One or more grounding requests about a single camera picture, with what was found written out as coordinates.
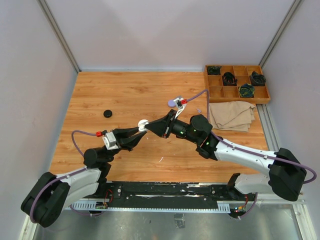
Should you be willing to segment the white earbud charging case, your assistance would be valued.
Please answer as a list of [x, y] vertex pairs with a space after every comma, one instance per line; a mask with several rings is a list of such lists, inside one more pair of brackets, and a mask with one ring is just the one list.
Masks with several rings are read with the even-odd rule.
[[147, 119], [142, 119], [138, 122], [138, 131], [139, 132], [145, 132], [147, 131], [146, 129], [146, 125], [149, 123], [149, 121]]

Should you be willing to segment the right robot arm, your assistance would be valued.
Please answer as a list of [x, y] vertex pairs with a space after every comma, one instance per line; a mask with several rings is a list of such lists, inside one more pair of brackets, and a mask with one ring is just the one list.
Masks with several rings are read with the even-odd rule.
[[161, 138], [174, 134], [196, 144], [196, 151], [205, 159], [232, 162], [256, 170], [257, 174], [232, 175], [226, 188], [232, 200], [248, 193], [270, 192], [287, 201], [298, 200], [307, 171], [286, 148], [266, 151], [233, 143], [216, 136], [204, 115], [194, 115], [185, 123], [176, 117], [174, 110], [160, 119], [147, 121], [144, 128]]

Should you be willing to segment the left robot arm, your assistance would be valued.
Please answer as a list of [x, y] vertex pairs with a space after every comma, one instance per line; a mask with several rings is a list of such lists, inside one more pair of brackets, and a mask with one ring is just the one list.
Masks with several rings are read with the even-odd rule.
[[20, 209], [29, 216], [32, 223], [46, 228], [74, 202], [92, 195], [103, 197], [107, 193], [107, 175], [115, 155], [122, 150], [132, 151], [146, 133], [144, 127], [138, 126], [91, 133], [92, 137], [103, 140], [103, 146], [81, 152], [82, 168], [57, 175], [49, 171], [43, 173], [23, 200]]

